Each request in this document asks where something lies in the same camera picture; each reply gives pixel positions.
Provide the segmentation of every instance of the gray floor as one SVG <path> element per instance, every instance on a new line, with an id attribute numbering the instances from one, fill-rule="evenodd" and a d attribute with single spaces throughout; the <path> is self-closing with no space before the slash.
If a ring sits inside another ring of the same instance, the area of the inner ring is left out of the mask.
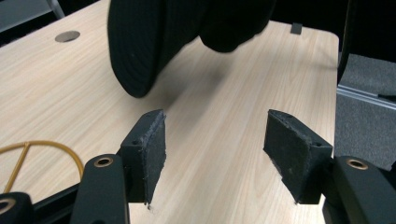
<path id="1" fill-rule="evenodd" d="M 341 85 L 396 95 L 396 63 L 350 55 Z M 396 110 L 337 95 L 336 156 L 348 155 L 390 169 L 396 161 Z"/>

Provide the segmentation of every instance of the light wood tabletop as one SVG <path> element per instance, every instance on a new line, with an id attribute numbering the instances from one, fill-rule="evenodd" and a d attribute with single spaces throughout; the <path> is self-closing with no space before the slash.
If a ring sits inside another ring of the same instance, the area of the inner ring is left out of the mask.
<path id="1" fill-rule="evenodd" d="M 106 39 L 108 0 L 0 48 L 0 147 L 65 144 L 85 163 L 116 153 L 146 112 L 167 116 L 167 159 L 151 210 L 132 223 L 323 223 L 320 205 L 295 204 L 262 150 L 267 111 L 292 114 L 333 144 L 338 38 L 271 21 L 236 51 L 199 39 L 186 46 L 143 99 L 116 80 Z M 55 36 L 79 31 L 74 41 Z M 21 149 L 0 155 L 3 190 Z M 12 191 L 34 203 L 79 181 L 61 150 L 33 147 Z"/>

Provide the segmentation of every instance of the metal strip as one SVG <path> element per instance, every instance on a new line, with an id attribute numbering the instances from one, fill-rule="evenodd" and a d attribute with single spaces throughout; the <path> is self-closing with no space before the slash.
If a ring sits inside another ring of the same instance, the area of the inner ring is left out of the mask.
<path id="1" fill-rule="evenodd" d="M 359 91 L 350 87 L 338 85 L 337 94 L 363 101 L 372 105 L 379 105 L 385 108 L 396 110 L 395 103 L 380 99 L 376 94 L 367 91 Z"/>

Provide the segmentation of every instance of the yellow cable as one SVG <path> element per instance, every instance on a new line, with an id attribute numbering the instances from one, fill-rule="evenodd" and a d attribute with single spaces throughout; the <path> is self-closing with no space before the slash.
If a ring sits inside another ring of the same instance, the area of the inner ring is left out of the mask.
<path id="1" fill-rule="evenodd" d="M 76 163 L 76 165 L 78 167 L 79 177 L 82 178 L 82 173 L 84 171 L 84 165 L 82 164 L 78 155 L 69 147 L 67 147 L 63 144 L 60 144 L 57 142 L 51 142 L 51 141 L 31 141 L 31 142 L 17 143 L 17 144 L 13 144 L 13 145 L 10 145 L 7 147 L 0 148 L 0 154 L 2 154 L 4 152 L 23 147 L 23 152 L 20 155 L 20 158 L 18 159 L 18 162 L 15 165 L 14 170 L 12 171 L 11 177 L 9 178 L 9 180 L 7 182 L 4 193 L 8 193 L 11 190 L 30 146 L 51 146 L 51 147 L 57 147 L 57 148 L 63 150 L 64 152 L 66 152 L 67 154 L 69 154 L 72 157 L 72 159 L 74 160 L 74 162 Z"/>

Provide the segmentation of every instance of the wooden table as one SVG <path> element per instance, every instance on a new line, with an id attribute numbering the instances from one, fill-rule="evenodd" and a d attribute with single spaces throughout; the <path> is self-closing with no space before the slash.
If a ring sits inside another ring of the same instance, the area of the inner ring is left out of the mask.
<path id="1" fill-rule="evenodd" d="M 270 22 L 231 54 L 199 39 L 161 73 L 144 99 L 125 93 L 109 62 L 102 0 L 0 49 L 0 146 L 51 140 L 84 162 L 115 153 L 139 117 L 163 108 L 167 160 L 152 209 L 133 223 L 321 223 L 321 206 L 294 204 L 262 150 L 268 109 L 291 113 L 331 144 L 338 39 Z M 54 40 L 76 30 L 71 42 Z M 0 189 L 21 151 L 0 156 Z M 14 191 L 33 202 L 78 182 L 61 150 L 32 148 Z"/>

